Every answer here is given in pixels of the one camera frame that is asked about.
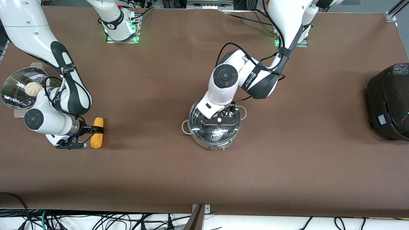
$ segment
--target brown mat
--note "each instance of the brown mat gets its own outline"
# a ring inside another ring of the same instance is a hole
[[[56,150],[0,104],[0,190],[29,208],[180,213],[205,203],[218,214],[409,215],[409,144],[378,137],[364,103],[372,76],[407,61],[383,14],[318,14],[287,78],[268,99],[241,103],[249,114],[237,141],[211,152],[181,123],[220,48],[235,42],[269,56],[271,27],[216,10],[158,9],[139,44],[114,45],[92,8],[44,9],[92,94],[84,117],[103,117],[106,134],[102,149]],[[11,45],[0,82],[33,61]],[[19,207],[11,198],[0,206]]]

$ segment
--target metal pot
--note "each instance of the metal pot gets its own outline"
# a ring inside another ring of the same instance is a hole
[[[15,71],[3,84],[1,97],[6,106],[25,110],[31,108],[36,102],[36,97],[31,97],[25,93],[26,85],[30,82],[37,82],[43,85],[48,74],[39,68],[28,67]],[[50,81],[48,86],[57,87],[57,82]]]
[[[241,121],[247,116],[247,111],[243,106],[236,106],[232,103],[226,110],[218,112],[210,120],[208,120],[197,108],[200,100],[196,101],[189,112],[189,119],[182,123],[182,130],[185,134],[191,135],[193,140],[203,148],[212,151],[224,151],[233,144]],[[241,118],[238,108],[243,108],[245,116]],[[229,124],[214,124],[217,120],[230,119],[233,121]],[[184,130],[184,124],[188,124],[189,132]]]

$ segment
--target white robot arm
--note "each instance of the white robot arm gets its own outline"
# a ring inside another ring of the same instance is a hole
[[[87,0],[98,12],[108,35],[114,40],[127,39],[130,13],[120,10],[115,0]],[[50,30],[37,0],[0,0],[0,19],[9,40],[20,50],[52,66],[62,78],[59,88],[45,88],[37,94],[34,106],[24,117],[26,126],[46,134],[58,146],[81,132],[82,121],[92,98],[84,86],[68,50]]]
[[[308,35],[318,7],[327,8],[342,1],[270,0],[267,15],[281,36],[281,47],[271,66],[265,67],[242,50],[228,52],[214,69],[198,110],[210,119],[230,105],[237,87],[255,99],[270,96],[297,43]]]

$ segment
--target yellow corn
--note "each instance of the yellow corn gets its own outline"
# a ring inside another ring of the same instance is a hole
[[[95,118],[94,126],[103,127],[103,118],[101,117]],[[96,149],[101,148],[102,138],[103,138],[102,133],[94,133],[94,135],[91,137],[91,143],[90,143],[91,147],[96,148]]]

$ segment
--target metal frame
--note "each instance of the metal frame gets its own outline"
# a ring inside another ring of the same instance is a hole
[[[3,56],[4,56],[4,54],[6,53],[7,47],[9,46],[9,42],[10,42],[10,40],[7,40],[6,45],[4,46],[4,50],[3,50],[3,52],[2,52],[1,55],[0,55],[0,63],[1,63],[1,61],[3,60]]]
[[[385,13],[385,17],[389,22],[396,21],[396,15],[400,13],[406,6],[409,5],[409,0],[400,0],[394,7]]]
[[[183,230],[203,230],[205,220],[206,205],[200,204],[194,207],[194,211],[186,223]]]

